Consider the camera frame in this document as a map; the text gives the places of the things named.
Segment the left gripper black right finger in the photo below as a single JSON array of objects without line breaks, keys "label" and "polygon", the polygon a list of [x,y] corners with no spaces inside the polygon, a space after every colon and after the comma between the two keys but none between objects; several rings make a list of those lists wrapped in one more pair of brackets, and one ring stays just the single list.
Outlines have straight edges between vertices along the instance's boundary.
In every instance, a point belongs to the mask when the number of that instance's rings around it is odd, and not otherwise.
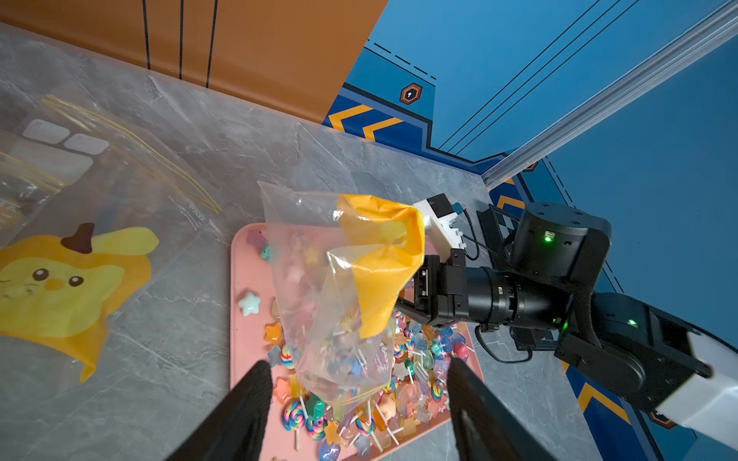
[{"label": "left gripper black right finger", "polygon": [[451,361],[447,390],[461,460],[544,461],[555,458],[458,358]]}]

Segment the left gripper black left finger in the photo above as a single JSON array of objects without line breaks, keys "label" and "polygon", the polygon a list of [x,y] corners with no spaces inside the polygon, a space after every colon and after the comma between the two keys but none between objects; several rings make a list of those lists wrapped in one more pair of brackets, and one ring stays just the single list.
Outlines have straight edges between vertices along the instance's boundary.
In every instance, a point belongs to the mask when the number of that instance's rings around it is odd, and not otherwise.
[{"label": "left gripper black left finger", "polygon": [[260,360],[170,460],[258,460],[273,392],[271,368]]}]

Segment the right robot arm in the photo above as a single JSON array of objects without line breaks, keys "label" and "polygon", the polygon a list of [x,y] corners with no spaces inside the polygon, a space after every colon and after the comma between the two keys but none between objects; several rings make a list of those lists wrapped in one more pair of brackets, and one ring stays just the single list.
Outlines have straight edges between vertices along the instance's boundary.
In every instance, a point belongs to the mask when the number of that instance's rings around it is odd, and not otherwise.
[{"label": "right robot arm", "polygon": [[429,255],[414,276],[411,319],[435,328],[508,327],[518,349],[551,351],[662,425],[737,444],[737,351],[680,318],[595,287],[611,246],[607,220],[536,202],[490,267],[461,249]]}]

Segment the yellow duck ziploc bag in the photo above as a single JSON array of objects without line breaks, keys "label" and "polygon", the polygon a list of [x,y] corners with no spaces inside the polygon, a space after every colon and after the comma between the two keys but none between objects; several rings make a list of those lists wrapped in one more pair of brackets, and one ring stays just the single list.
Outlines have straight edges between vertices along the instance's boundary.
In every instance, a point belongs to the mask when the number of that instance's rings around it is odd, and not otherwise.
[{"label": "yellow duck ziploc bag", "polygon": [[79,94],[1,135],[1,332],[96,371],[111,317],[221,213],[161,140]]},{"label": "yellow duck ziploc bag", "polygon": [[422,213],[370,195],[259,188],[299,380],[332,405],[368,398],[390,381],[391,317],[425,258]]}]

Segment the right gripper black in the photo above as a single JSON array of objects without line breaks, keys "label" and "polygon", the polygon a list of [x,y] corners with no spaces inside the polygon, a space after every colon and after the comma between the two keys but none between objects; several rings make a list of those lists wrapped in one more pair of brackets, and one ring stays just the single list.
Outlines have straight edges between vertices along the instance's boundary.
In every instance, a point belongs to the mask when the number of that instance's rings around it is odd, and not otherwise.
[{"label": "right gripper black", "polygon": [[469,267],[461,250],[446,261],[427,255],[412,281],[412,299],[400,297],[395,307],[434,328],[461,322],[554,330],[568,309],[566,291],[514,272]]}]

